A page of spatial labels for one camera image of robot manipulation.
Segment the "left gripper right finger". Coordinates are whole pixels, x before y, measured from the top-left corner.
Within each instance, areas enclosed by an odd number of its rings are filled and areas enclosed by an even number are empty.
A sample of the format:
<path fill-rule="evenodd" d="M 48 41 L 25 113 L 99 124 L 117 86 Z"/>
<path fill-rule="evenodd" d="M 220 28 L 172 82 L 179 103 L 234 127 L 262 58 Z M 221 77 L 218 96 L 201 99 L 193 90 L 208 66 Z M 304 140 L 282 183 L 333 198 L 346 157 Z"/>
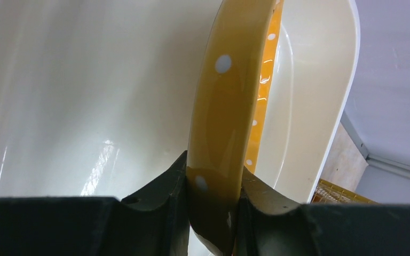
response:
<path fill-rule="evenodd" d="M 300 204 L 243 171 L 237 255 L 410 255 L 410 205 Z"/>

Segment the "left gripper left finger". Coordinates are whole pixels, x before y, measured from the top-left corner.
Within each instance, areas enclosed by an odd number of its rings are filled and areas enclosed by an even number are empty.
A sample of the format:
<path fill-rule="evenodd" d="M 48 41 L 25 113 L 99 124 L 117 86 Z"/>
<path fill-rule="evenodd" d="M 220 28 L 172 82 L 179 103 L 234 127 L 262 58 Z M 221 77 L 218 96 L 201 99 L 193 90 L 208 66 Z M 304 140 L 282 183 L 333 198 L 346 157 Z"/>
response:
<path fill-rule="evenodd" d="M 0 198 L 0 255 L 187 255 L 185 165 L 121 200 Z"/>

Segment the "yellow polka dot plate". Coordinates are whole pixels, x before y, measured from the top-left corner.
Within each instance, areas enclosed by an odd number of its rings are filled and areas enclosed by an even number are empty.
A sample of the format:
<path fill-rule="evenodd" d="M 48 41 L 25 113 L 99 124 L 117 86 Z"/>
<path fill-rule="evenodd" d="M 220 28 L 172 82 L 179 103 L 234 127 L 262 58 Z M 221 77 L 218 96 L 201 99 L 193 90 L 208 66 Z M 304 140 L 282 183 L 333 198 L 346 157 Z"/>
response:
<path fill-rule="evenodd" d="M 223 1 L 208 38 L 193 107 L 186 189 L 192 229 L 214 255 L 233 252 L 263 51 L 282 5 Z"/>

